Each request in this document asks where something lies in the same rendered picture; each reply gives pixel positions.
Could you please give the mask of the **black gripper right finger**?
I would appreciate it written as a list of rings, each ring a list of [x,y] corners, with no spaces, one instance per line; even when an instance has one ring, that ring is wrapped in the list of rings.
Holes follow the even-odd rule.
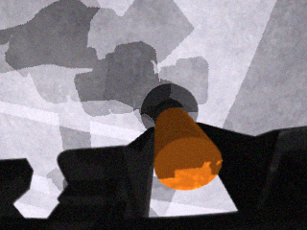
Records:
[[[220,151],[222,167],[218,177],[238,211],[263,209],[283,153],[307,149],[307,126],[252,136],[197,124]]]

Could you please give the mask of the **orange knob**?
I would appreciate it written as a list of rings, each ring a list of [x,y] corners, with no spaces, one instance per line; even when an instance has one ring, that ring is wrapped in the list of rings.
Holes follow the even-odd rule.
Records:
[[[194,190],[215,178],[222,157],[187,112],[169,108],[155,120],[153,166],[157,178],[167,187]]]

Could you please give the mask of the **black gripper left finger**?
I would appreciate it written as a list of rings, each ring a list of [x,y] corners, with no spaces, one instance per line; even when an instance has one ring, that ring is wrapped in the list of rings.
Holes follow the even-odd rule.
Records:
[[[154,126],[126,146],[68,149],[57,164],[71,180],[122,179],[135,218],[148,218],[154,177]]]

